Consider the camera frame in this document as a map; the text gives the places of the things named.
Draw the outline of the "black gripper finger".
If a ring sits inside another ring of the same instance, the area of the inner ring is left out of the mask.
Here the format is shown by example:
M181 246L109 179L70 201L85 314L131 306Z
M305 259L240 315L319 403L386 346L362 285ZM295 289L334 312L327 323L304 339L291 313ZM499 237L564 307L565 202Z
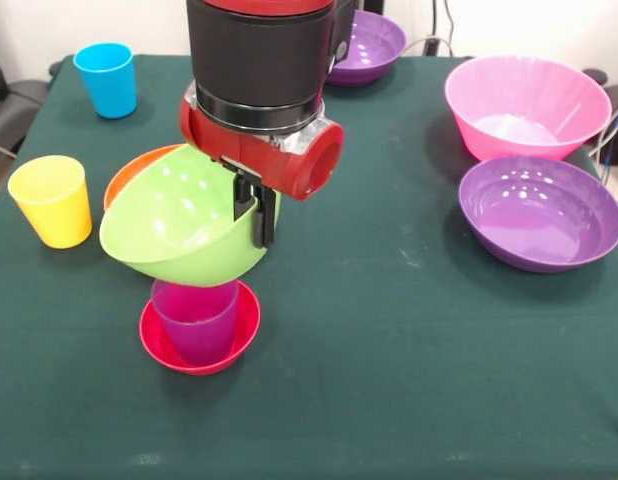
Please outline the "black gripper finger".
M247 212L254 203L253 185L247 174L236 173L233 180L233 216L234 220Z
M255 186L254 194L257 200L254 245L258 248L269 248L275 235L276 193L268 187Z

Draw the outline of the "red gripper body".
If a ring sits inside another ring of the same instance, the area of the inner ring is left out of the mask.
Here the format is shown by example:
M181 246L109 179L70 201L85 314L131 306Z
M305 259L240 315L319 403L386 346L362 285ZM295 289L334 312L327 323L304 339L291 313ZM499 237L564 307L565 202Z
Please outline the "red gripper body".
M303 201L319 191L336 168L344 130L324 109L302 129L286 135L256 135L227 129L197 106L195 84L185 90L179 120L186 141L212 160L257 177L281 194Z

